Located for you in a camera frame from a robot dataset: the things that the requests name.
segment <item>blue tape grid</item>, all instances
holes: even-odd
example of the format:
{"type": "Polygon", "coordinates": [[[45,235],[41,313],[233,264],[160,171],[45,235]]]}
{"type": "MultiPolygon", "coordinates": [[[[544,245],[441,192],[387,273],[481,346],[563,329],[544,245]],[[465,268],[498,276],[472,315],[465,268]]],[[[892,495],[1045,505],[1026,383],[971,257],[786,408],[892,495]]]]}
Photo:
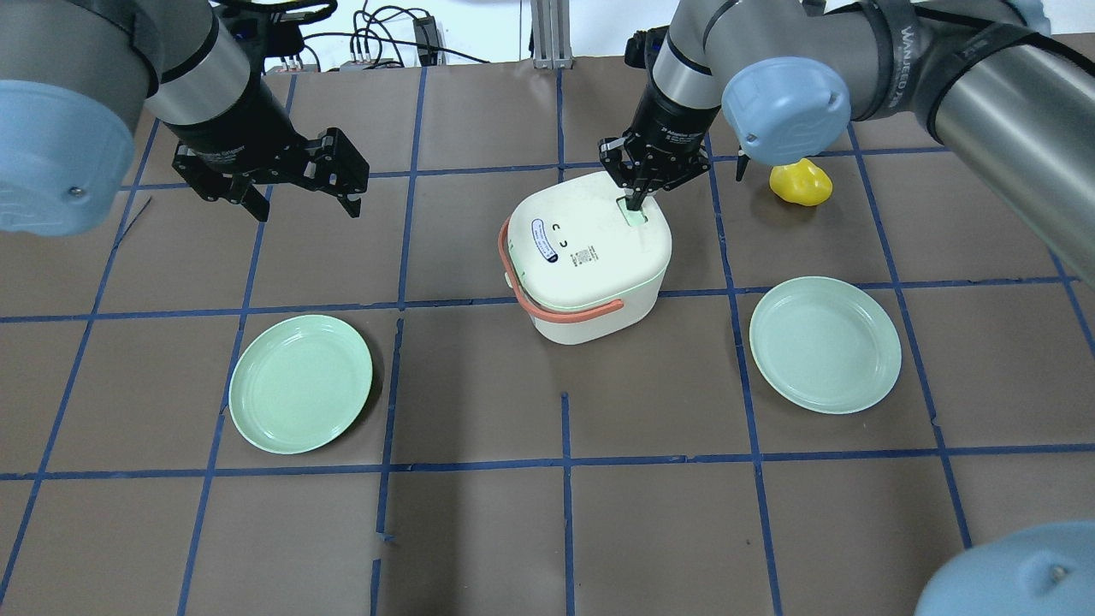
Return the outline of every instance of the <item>blue tape grid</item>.
{"type": "MultiPolygon", "coordinates": [[[[756,488],[758,493],[758,508],[761,519],[761,526],[762,526],[761,530],[764,541],[765,558],[768,561],[769,584],[772,593],[773,609],[774,614],[781,615],[783,611],[780,598],[779,576],[777,576],[777,568],[774,555],[774,547],[772,542],[771,524],[769,522],[768,504],[764,493],[763,468],[762,468],[763,463],[937,457],[940,458],[944,467],[947,488],[950,492],[952,503],[955,510],[955,516],[959,527],[959,533],[963,537],[964,544],[967,547],[969,547],[971,545],[969,538],[969,532],[966,526],[965,516],[961,510],[960,497],[958,495],[957,486],[954,480],[954,474],[950,468],[949,460],[952,456],[965,457],[965,456],[984,456],[984,455],[1095,453],[1095,443],[1036,445],[1036,446],[947,448],[946,442],[943,438],[942,430],[940,430],[937,427],[934,426],[934,420],[935,420],[934,403],[931,397],[931,388],[927,383],[926,373],[923,367],[923,361],[921,359],[919,347],[915,341],[917,340],[915,334],[913,332],[912,322],[909,316],[907,303],[904,301],[903,290],[908,288],[946,288],[946,287],[968,287],[968,286],[1062,283],[1067,290],[1069,300],[1076,314],[1084,338],[1086,339],[1092,350],[1093,357],[1095,357],[1095,338],[1093,338],[1092,329],[1084,316],[1084,313],[1079,303],[1075,290],[1073,289],[1072,284],[1072,282],[1077,280],[1077,278],[1075,276],[1069,276],[1063,265],[1061,264],[1060,259],[1058,259],[1057,256],[1054,255],[1053,261],[1059,272],[1059,276],[1056,277],[1035,277],[1035,278],[1015,278],[1015,279],[1006,278],[1006,279],[988,279],[988,280],[976,280],[976,281],[901,280],[898,275],[897,267],[894,263],[894,257],[889,248],[886,231],[883,224],[881,217],[879,214],[877,202],[875,200],[874,191],[871,185],[871,179],[867,174],[866,165],[864,163],[864,158],[874,155],[888,155],[888,154],[932,153],[932,152],[944,152],[948,150],[946,148],[895,148],[895,149],[864,150],[860,148],[854,128],[849,127],[849,136],[851,137],[852,140],[852,150],[828,151],[828,152],[822,152],[819,155],[853,156],[855,158],[856,163],[858,165],[861,176],[864,183],[864,188],[867,193],[868,202],[871,204],[872,213],[874,216],[875,223],[877,226],[879,241],[883,244],[883,251],[886,256],[887,266],[889,267],[890,280],[863,282],[863,283],[857,283],[856,286],[865,290],[892,289],[898,295],[903,325],[906,327],[906,332],[910,340],[910,346],[912,348],[918,376],[921,382],[921,387],[923,390],[925,403],[927,404],[930,419],[933,422],[933,430],[936,437],[936,448],[934,449],[896,450],[896,451],[856,451],[856,452],[788,452],[788,453],[768,453],[768,454],[761,452],[759,439],[757,435],[757,427],[753,417],[753,410],[752,410],[749,376],[746,371],[745,348],[744,348],[742,333],[741,333],[740,318],[737,305],[737,297],[748,293],[766,292],[768,290],[770,290],[771,287],[740,288],[734,284],[733,271],[730,269],[729,259],[727,257],[727,252],[726,252],[726,234],[722,221],[722,205],[718,195],[718,185],[714,174],[714,168],[712,168],[708,174],[708,179],[712,185],[714,218],[722,247],[722,258],[723,258],[724,274],[726,277],[726,288],[666,290],[660,293],[660,297],[703,297],[703,295],[725,294],[728,298],[730,303],[730,314],[733,319],[735,347],[739,363],[739,376],[742,383],[742,396],[746,404],[746,416],[749,427],[749,441],[750,441],[749,453],[712,454],[712,455],[698,455],[698,456],[678,455],[678,456],[574,458],[570,455],[569,398],[566,394],[563,394],[562,395],[563,455],[560,458],[488,461],[488,462],[472,462],[472,463],[456,463],[456,464],[393,464],[392,448],[394,442],[395,405],[396,405],[396,396],[399,390],[400,352],[402,347],[403,329],[404,329],[404,319],[400,318],[396,323],[396,332],[394,340],[393,364],[392,364],[392,374],[391,374],[389,404],[388,404],[388,418],[387,418],[385,434],[384,434],[384,454],[383,454],[383,462],[379,465],[345,465],[345,466],[319,466],[319,467],[278,467],[278,468],[217,468],[216,467],[217,453],[219,450],[220,439],[224,425],[224,416],[222,410],[217,418],[217,423],[214,432],[212,443],[210,445],[208,462],[206,468],[204,469],[145,469],[145,470],[126,470],[126,472],[46,470],[49,457],[53,453],[53,448],[56,443],[57,435],[60,430],[61,421],[64,420],[65,410],[68,406],[68,400],[71,396],[71,392],[79,373],[83,353],[87,349],[88,341],[91,337],[91,332],[94,322],[96,321],[238,316],[240,319],[240,325],[237,332],[237,339],[233,347],[228,371],[228,376],[230,377],[232,370],[234,370],[234,364],[238,361],[240,355],[240,348],[242,347],[242,340],[243,340],[243,330],[246,324],[246,319],[250,315],[293,314],[293,313],[308,313],[308,312],[351,312],[351,311],[373,311],[373,310],[397,310],[402,314],[405,313],[406,311],[422,310],[422,307],[499,304],[499,303],[515,302],[512,297],[486,297],[486,298],[474,298],[474,299],[452,299],[452,300],[430,300],[430,301],[406,300],[406,274],[407,274],[407,264],[410,257],[411,230],[414,217],[414,187],[416,177],[419,175],[502,173],[502,172],[542,171],[549,168],[556,168],[558,171],[558,179],[562,181],[563,174],[566,170],[597,168],[600,166],[600,164],[598,162],[578,162],[578,163],[565,162],[564,133],[563,133],[563,104],[564,104],[563,72],[556,71],[555,78],[556,78],[556,103],[557,103],[556,106],[557,161],[555,164],[487,166],[487,167],[446,168],[446,170],[418,170],[417,159],[420,148],[422,119],[423,119],[423,108],[424,108],[423,103],[425,98],[426,74],[427,74],[427,69],[423,69],[418,84],[418,100],[417,100],[417,109],[415,114],[415,131],[414,131],[414,142],[412,148],[411,168],[407,172],[389,172],[389,173],[373,174],[374,177],[408,177],[406,214],[404,219],[402,259],[400,268],[400,286],[399,286],[400,290],[399,290],[399,299],[396,301],[376,302],[370,304],[311,304],[311,305],[279,305],[279,306],[262,306],[262,307],[251,306],[250,305],[251,291],[254,284],[254,276],[257,268],[260,252],[262,248],[263,232],[264,232],[264,225],[260,224],[255,233],[255,242],[252,252],[251,267],[246,280],[244,300],[240,307],[214,307],[214,310],[178,311],[178,312],[100,313],[99,307],[102,302],[102,297],[106,288],[110,272],[113,268],[118,245],[120,244],[120,240],[123,239],[124,233],[127,230],[126,222],[129,219],[129,213],[134,206],[134,199],[136,197],[136,193],[138,190],[176,189],[176,188],[187,187],[186,184],[182,183],[141,185],[140,178],[143,175],[145,167],[148,163],[148,158],[151,151],[151,147],[155,138],[157,131],[159,129],[159,121],[153,124],[149,135],[149,139],[141,154],[141,162],[138,167],[135,182],[130,186],[123,187],[125,191],[129,193],[128,198],[126,200],[126,206],[122,220],[116,231],[114,248],[112,249],[111,255],[107,258],[106,266],[104,267],[103,276],[101,278],[99,290],[96,292],[95,301],[91,312],[88,314],[80,314],[80,315],[0,317],[0,325],[9,323],[11,324],[55,323],[55,322],[87,323],[83,337],[78,348],[77,356],[76,359],[73,360],[72,369],[70,371],[69,379],[66,384],[65,394],[61,398],[61,403],[59,405],[58,412],[55,418],[49,439],[46,443],[42,461],[38,465],[38,470],[35,473],[26,473],[26,474],[0,474],[0,481],[33,481],[31,493],[27,498],[27,503],[24,509],[23,518],[20,523],[16,538],[12,546],[11,555],[8,559],[7,566],[4,568],[2,581],[0,581],[0,605],[2,605],[3,598],[7,594],[12,572],[14,570],[14,566],[19,557],[19,551],[24,541],[26,528],[34,512],[34,505],[37,500],[37,496],[41,490],[42,484],[44,481],[135,479],[135,478],[187,478],[187,477],[203,478],[201,496],[199,499],[198,511],[196,512],[195,516],[195,525],[187,555],[187,563],[184,573],[183,585],[180,593],[177,615],[182,616],[183,614],[185,614],[186,611],[186,602],[188,598],[189,585],[193,578],[194,565],[197,557],[197,549],[200,544],[201,527],[205,519],[206,507],[208,504],[209,492],[212,485],[212,480],[216,477],[378,474],[380,476],[380,493],[378,498],[377,532],[381,536],[387,537],[385,535],[387,504],[389,496],[389,484],[392,474],[488,472],[494,469],[519,469],[519,468],[561,468],[563,469],[563,478],[564,478],[563,501],[564,501],[564,520],[565,520],[564,536],[565,536],[565,570],[566,570],[566,611],[568,616],[573,616],[576,611],[575,574],[574,574],[574,516],[573,516],[573,498],[572,498],[572,487],[570,487],[572,470],[574,467],[672,465],[672,464],[751,464],[754,468],[756,488]]],[[[296,91],[296,85],[297,85],[297,78],[296,75],[293,75],[290,81],[289,97],[287,103],[287,107],[290,109],[291,109],[293,94],[296,91]]],[[[707,140],[706,143],[710,151],[711,149],[710,139],[707,140]]],[[[736,160],[736,158],[737,156],[734,155],[719,155],[719,156],[713,156],[713,161],[733,161],[736,160]]],[[[273,187],[267,189],[267,195],[266,195],[267,198],[269,198],[272,195],[272,188],[273,187]]],[[[226,380],[226,386],[222,396],[222,409],[224,406],[227,406],[227,397],[228,397],[228,380],[226,380]]],[[[376,615],[378,611],[381,574],[382,574],[382,559],[378,558],[374,559],[372,562],[371,577],[370,577],[370,615],[376,615]]]]}

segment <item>round plate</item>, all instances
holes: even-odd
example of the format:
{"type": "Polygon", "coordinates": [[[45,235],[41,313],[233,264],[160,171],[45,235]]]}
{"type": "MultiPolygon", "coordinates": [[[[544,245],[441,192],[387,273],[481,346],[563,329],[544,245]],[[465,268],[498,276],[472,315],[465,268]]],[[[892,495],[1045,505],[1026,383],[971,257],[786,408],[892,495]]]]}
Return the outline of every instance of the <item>round plate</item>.
{"type": "Polygon", "coordinates": [[[780,395],[821,414],[873,407],[901,372],[901,341],[881,305],[833,278],[794,278],[768,291],[749,345],[780,395]]]}
{"type": "Polygon", "coordinates": [[[247,347],[232,372],[228,406],[237,430],[273,454],[325,445],[349,428],[372,385],[372,358],[343,322],[304,315],[247,347]]]}

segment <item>qr code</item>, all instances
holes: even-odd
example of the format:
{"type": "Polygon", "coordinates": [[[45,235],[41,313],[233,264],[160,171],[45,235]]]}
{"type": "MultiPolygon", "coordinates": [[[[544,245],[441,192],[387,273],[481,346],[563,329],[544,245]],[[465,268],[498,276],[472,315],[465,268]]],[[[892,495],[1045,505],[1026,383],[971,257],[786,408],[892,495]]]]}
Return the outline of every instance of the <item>qr code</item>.
{"type": "Polygon", "coordinates": [[[597,260],[598,258],[600,257],[597,256],[597,249],[593,246],[589,246],[585,249],[579,249],[578,252],[575,252],[574,254],[570,255],[570,261],[574,263],[575,267],[584,263],[597,260]]]}

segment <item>light blue cap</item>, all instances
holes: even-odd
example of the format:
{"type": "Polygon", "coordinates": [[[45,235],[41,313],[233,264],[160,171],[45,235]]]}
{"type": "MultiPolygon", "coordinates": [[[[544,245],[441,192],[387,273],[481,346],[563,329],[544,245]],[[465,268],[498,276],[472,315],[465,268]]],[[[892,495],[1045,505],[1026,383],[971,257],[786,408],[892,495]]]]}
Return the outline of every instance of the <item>light blue cap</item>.
{"type": "Polygon", "coordinates": [[[1023,15],[1023,21],[1027,22],[1027,27],[1044,36],[1050,35],[1052,25],[1049,23],[1049,18],[1046,16],[1046,5],[1042,4],[1041,0],[1005,1],[1011,4],[1012,8],[1018,12],[1018,14],[1023,15]]]}
{"type": "Polygon", "coordinates": [[[771,58],[734,75],[723,113],[749,158],[791,164],[829,147],[852,118],[840,74],[810,58],[771,58]]]}
{"type": "Polygon", "coordinates": [[[132,133],[83,94],[0,80],[0,230],[71,235],[106,218],[132,133]]]}
{"type": "Polygon", "coordinates": [[[932,578],[915,616],[1090,616],[1095,521],[1021,531],[957,556],[932,578]]]}

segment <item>white lunch box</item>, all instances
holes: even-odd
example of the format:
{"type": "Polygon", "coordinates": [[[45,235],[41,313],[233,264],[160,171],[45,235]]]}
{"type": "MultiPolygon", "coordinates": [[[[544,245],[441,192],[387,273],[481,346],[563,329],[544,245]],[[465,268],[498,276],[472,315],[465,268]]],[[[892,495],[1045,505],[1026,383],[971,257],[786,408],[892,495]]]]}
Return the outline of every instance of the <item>white lunch box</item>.
{"type": "Polygon", "coordinates": [[[498,234],[506,282],[540,334],[579,345],[645,317],[661,289],[672,237],[654,197],[623,206],[607,172],[540,190],[498,234]]]}

